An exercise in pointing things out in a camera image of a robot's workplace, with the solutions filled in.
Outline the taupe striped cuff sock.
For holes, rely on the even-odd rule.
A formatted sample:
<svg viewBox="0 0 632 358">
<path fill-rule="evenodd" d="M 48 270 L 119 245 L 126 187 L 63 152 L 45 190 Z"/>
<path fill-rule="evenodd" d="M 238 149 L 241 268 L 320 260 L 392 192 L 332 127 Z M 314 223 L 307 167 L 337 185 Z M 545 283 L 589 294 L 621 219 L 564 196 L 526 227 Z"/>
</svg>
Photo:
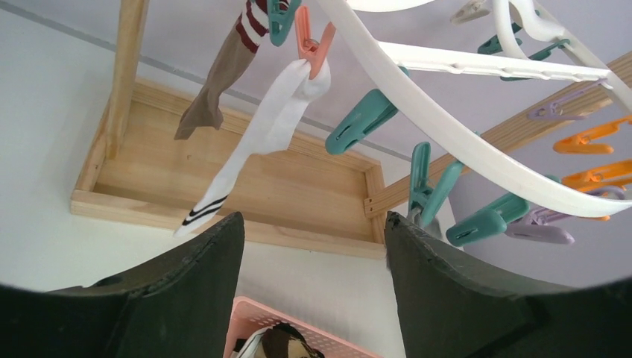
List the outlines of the taupe striped cuff sock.
<svg viewBox="0 0 632 358">
<path fill-rule="evenodd" d="M 219 109 L 221 94 L 244 74 L 270 29 L 268 2 L 246 1 L 200 92 L 183 112 L 174 134 L 175 140 L 188 140 L 198 128 L 221 128 L 224 121 Z"/>
</svg>

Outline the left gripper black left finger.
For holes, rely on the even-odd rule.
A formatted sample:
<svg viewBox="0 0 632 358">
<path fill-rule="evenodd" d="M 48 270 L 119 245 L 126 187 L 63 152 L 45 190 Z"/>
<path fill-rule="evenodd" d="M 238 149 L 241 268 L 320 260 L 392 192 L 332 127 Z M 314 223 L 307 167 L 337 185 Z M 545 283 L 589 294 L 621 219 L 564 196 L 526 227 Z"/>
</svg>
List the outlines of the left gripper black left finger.
<svg viewBox="0 0 632 358">
<path fill-rule="evenodd" d="M 3 357 L 221 357 L 244 250 L 235 212 L 88 286 L 1 287 Z"/>
</svg>

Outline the white round clip hanger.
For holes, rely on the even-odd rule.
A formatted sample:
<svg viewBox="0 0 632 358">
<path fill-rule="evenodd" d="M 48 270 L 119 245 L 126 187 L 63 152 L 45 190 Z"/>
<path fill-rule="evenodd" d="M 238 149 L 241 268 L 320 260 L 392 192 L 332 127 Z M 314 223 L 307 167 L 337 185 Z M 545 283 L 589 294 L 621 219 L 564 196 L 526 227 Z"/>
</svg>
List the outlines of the white round clip hanger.
<svg viewBox="0 0 632 358">
<path fill-rule="evenodd" d="M 609 199 L 564 186 L 531 170 L 462 125 L 406 75 L 407 70 L 489 75 L 503 78 L 565 80 L 604 86 L 622 108 L 631 108 L 631 89 L 576 36 L 536 1 L 495 1 L 493 16 L 501 57 L 376 40 L 359 19 L 359 12 L 384 13 L 418 7 L 418 1 L 322 1 L 329 24 L 320 41 L 310 35 L 309 12 L 299 1 L 268 1 L 271 42 L 281 45 L 290 30 L 297 32 L 300 56 L 314 71 L 326 58 L 335 34 L 340 34 L 361 67 L 385 97 L 421 131 L 457 160 L 496 185 L 532 202 L 570 216 L 598 218 L 627 210 L 631 202 Z M 512 18 L 540 42 L 563 43 L 570 64 L 529 59 L 520 49 Z"/>
</svg>

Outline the black white striped sock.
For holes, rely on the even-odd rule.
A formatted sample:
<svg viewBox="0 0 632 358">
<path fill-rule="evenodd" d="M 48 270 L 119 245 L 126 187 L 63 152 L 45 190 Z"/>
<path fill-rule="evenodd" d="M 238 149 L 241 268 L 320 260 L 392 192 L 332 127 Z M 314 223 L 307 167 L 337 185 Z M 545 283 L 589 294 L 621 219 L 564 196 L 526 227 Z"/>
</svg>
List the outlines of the black white striped sock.
<svg viewBox="0 0 632 358">
<path fill-rule="evenodd" d="M 259 329 L 246 339 L 237 339 L 230 358 L 251 358 L 254 357 L 259 343 L 268 330 L 267 327 Z"/>
</svg>

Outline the dark brown argyle sock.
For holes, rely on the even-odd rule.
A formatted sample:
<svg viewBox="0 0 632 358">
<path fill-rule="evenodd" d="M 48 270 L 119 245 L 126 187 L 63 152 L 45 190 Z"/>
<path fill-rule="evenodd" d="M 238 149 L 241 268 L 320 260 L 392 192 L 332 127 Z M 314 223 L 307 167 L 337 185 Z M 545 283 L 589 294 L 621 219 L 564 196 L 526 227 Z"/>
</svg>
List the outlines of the dark brown argyle sock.
<svg viewBox="0 0 632 358">
<path fill-rule="evenodd" d="M 307 344 L 303 335 L 287 323 L 268 328 L 255 352 L 256 358 L 324 358 L 318 349 Z"/>
</svg>

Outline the white grey sock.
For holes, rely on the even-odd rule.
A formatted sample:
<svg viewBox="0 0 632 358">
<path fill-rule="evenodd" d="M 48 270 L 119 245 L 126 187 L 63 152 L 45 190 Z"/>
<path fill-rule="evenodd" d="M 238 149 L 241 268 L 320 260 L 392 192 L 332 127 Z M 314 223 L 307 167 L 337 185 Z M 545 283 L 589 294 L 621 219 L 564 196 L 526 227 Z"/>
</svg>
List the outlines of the white grey sock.
<svg viewBox="0 0 632 358">
<path fill-rule="evenodd" d="M 291 62 L 269 87 L 235 150 L 213 178 L 206 192 L 175 230 L 181 237 L 206 224 L 222 208 L 232 192 L 240 171 L 253 154 L 270 154 L 288 149 L 307 107 L 331 86 L 327 61 L 311 79 L 307 60 Z"/>
</svg>

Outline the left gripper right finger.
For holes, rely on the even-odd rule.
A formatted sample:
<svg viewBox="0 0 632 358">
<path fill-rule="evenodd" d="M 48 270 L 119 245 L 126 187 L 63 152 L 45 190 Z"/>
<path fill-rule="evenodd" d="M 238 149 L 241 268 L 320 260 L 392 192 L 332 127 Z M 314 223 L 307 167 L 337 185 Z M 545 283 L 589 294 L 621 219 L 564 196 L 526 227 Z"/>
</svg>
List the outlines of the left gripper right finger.
<svg viewBox="0 0 632 358">
<path fill-rule="evenodd" d="M 572 288 L 479 260 L 399 213 L 385 246 L 407 357 L 629 357 L 631 280 Z"/>
</svg>

